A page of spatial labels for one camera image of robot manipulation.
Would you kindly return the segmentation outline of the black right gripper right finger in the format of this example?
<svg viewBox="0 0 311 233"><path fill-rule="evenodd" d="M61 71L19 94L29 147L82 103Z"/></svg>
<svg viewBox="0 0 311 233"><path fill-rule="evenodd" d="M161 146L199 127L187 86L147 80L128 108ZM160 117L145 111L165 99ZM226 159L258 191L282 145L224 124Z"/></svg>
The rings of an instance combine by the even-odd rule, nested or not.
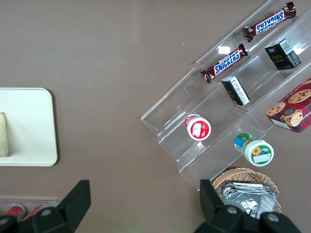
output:
<svg viewBox="0 0 311 233"><path fill-rule="evenodd" d="M206 222L199 233L241 233L244 224L242 210L225 205L210 180L200 181L200 205Z"/></svg>

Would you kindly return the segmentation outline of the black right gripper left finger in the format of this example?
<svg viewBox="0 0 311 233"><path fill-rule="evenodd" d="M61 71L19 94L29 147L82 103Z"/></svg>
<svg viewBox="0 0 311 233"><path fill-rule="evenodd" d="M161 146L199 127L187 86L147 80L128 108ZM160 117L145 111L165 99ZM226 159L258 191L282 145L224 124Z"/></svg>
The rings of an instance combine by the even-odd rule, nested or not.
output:
<svg viewBox="0 0 311 233"><path fill-rule="evenodd" d="M48 206L25 221L26 233L73 233L91 205L89 180L80 180L57 206Z"/></svg>

